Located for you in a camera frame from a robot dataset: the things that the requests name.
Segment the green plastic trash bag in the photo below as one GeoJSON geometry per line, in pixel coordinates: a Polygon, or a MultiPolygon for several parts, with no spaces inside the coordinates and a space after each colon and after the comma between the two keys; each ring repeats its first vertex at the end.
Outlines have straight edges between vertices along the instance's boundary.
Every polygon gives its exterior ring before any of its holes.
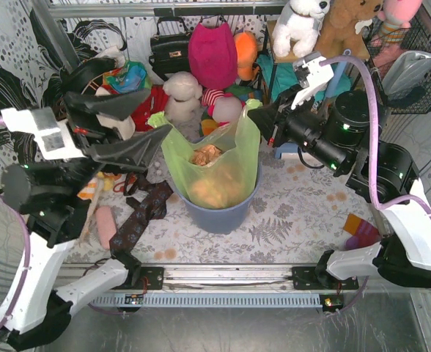
{"type": "Polygon", "coordinates": [[[173,183],[182,197],[207,209],[238,205],[255,188],[261,136],[248,113],[262,106],[247,100],[237,121],[215,129],[200,142],[188,141],[163,112],[149,118],[154,127],[169,127],[161,148],[173,183]]]}

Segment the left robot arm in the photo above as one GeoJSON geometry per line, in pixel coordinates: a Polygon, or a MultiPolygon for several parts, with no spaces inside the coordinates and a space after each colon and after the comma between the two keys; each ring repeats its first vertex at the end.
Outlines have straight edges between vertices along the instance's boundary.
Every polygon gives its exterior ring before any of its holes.
{"type": "Polygon", "coordinates": [[[13,164],[1,176],[1,198],[24,235],[21,262],[0,305],[0,340],[15,350],[53,342],[78,311],[107,290],[147,286],[142,264],[131,252],[148,224],[166,215],[172,188],[149,182],[147,169],[172,128],[124,136],[116,123],[129,119],[149,96],[148,89],[101,96],[68,92],[64,120],[50,108],[1,110],[0,124],[31,134],[43,155],[43,161],[13,164]],[[133,212],[111,237],[110,258],[96,272],[55,287],[92,206],[79,194],[107,166],[133,173],[134,187],[147,195],[133,203],[133,212]]]}

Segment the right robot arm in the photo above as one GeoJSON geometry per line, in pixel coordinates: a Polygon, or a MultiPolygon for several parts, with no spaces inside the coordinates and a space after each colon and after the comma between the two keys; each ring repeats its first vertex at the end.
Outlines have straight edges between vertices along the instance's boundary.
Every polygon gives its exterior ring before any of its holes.
{"type": "Polygon", "coordinates": [[[431,207],[410,153],[380,140],[382,106],[371,109],[366,93],[343,92],[328,118],[312,112],[312,102],[296,104],[299,86],[256,108],[248,117],[274,147],[293,142],[319,168],[346,185],[382,214],[389,237],[359,249],[326,251],[315,268],[316,280],[331,288],[354,276],[378,275],[402,287],[431,289],[431,207]]]}

